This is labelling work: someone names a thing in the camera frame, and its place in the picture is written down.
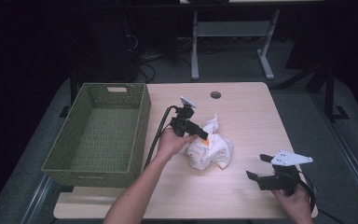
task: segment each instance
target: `black cord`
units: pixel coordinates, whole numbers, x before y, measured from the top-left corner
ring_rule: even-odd
[[[314,207],[315,207],[315,193],[313,191],[313,185],[312,185],[312,182],[310,181],[310,178],[305,175],[303,172],[301,171],[298,171],[299,173],[301,173],[303,176],[306,177],[307,181],[310,182],[310,186],[308,186],[304,181],[300,180],[300,181],[297,181],[297,184],[299,184],[301,187],[303,187],[308,193],[309,193],[309,196],[310,196],[310,212],[312,213]],[[285,175],[289,178],[292,178],[294,180],[296,180],[296,178],[294,178],[293,176],[289,175],[289,174],[286,174],[286,173],[280,173],[281,175]],[[320,211],[322,214],[325,214],[326,216],[332,218],[333,220],[335,220],[337,223],[341,223],[341,224],[344,224],[343,221],[341,221],[340,219],[328,214],[327,212],[325,212],[324,210],[322,210],[321,208],[318,207],[318,211]]]
[[[337,223],[344,224],[344,222],[343,222],[343,221],[341,221],[341,220],[339,220],[338,218],[333,217],[332,215],[330,215],[330,214],[326,213],[324,210],[322,210],[322,209],[318,208],[318,211],[319,211],[319,212],[321,212],[321,213],[323,213],[323,214],[325,214],[326,216],[330,217],[331,219],[335,220]]]
[[[164,116],[162,116],[162,119],[161,119],[161,122],[158,126],[158,129],[157,129],[157,132],[156,132],[156,136],[155,138],[153,139],[153,143],[152,143],[152,146],[150,147],[150,150],[149,150],[149,154],[147,155],[147,159],[146,159],[146,162],[145,162],[145,166],[144,166],[144,169],[146,168],[146,166],[150,163],[151,159],[152,159],[152,156],[153,156],[153,152],[154,152],[154,148],[156,147],[156,143],[159,139],[159,137],[161,136],[161,133],[163,131],[163,126],[164,126],[164,123],[165,123],[165,120],[167,119],[168,115],[170,114],[171,110],[175,108],[175,109],[178,109],[177,106],[175,105],[171,105],[170,107],[167,108],[167,110],[165,111],[164,113]]]
[[[153,71],[153,75],[149,79],[147,77],[146,73],[142,69],[140,69],[141,74],[145,77],[145,83],[150,83],[150,82],[154,81],[154,78],[156,77],[156,69],[153,66],[149,65],[149,64],[141,63],[140,65],[146,66],[146,67],[150,68]]]
[[[56,221],[57,221],[57,218],[55,217],[54,219],[52,219],[52,220],[50,221],[49,224],[54,224]]]

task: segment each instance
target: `wooden table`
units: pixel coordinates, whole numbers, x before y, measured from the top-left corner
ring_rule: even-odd
[[[202,127],[216,113],[217,133],[234,146],[226,170],[212,164],[204,171],[190,167],[184,150],[165,167],[145,212],[151,219],[246,219],[286,217],[274,196],[260,190],[245,171],[272,175],[272,166],[259,154],[274,156],[279,149],[293,151],[280,116],[264,83],[149,84],[152,107],[144,162],[167,107],[181,106],[179,97],[197,104],[191,121]],[[212,91],[221,93],[213,99]],[[172,112],[167,122],[174,117]],[[104,218],[123,189],[75,187],[57,201],[56,218]]]

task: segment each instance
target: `gray carpet floor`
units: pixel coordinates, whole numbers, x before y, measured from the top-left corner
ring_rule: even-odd
[[[231,82],[261,81],[273,86],[292,77],[299,71],[285,69],[287,58],[293,43],[290,41],[274,41],[268,51],[268,60],[274,71],[275,79],[264,77],[255,50],[260,48],[262,39],[258,41],[225,40],[228,49],[214,54],[200,54],[200,80],[198,82]],[[190,82],[190,54],[180,53],[180,60],[162,58],[149,65],[156,70],[155,83]],[[149,67],[141,67],[152,76]],[[317,206],[344,221],[358,223],[358,183],[343,156],[340,143],[331,132],[329,121],[318,106],[324,91],[310,94],[305,87],[309,78],[304,78],[282,91],[271,91],[275,105],[280,113],[285,130],[296,153],[310,155],[314,163],[302,165],[314,187],[318,190]],[[135,82],[145,82],[139,76]],[[43,174],[40,169],[48,155],[64,119],[59,118],[62,109],[70,104],[69,81],[62,84],[51,102],[45,116],[41,120],[33,138],[25,149],[16,169],[0,195],[0,223],[22,223],[29,204]],[[335,87],[335,105],[342,105],[350,119],[337,120],[333,124],[341,133],[353,154],[358,160],[358,104],[351,91],[339,81]],[[61,220],[55,219],[52,211],[63,188],[55,182],[51,183],[48,193],[42,197],[43,203],[34,210],[31,223],[101,223],[97,220]],[[292,223],[290,220],[252,220],[256,224]],[[328,216],[320,213],[315,223],[335,223]],[[147,223],[180,223],[172,220],[147,220]],[[199,220],[199,224],[240,224],[246,220]]]

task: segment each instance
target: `table leg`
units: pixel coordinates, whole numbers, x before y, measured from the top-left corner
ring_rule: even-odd
[[[191,79],[198,80],[199,77],[199,58],[197,57],[197,11],[194,12],[193,22],[193,50],[191,51]]]
[[[275,10],[274,14],[272,15],[268,32],[266,35],[266,43],[262,49],[257,50],[258,58],[260,59],[261,65],[263,66],[264,73],[268,79],[273,79],[274,75],[272,73],[271,67],[269,66],[269,61],[267,60],[267,50],[269,49],[269,43],[271,42],[272,35],[274,34],[275,26],[278,20],[280,10]]]

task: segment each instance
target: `wicker basket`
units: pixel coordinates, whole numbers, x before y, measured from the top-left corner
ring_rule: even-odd
[[[65,186],[126,188],[142,170],[150,106],[145,84],[84,84],[42,171]]]

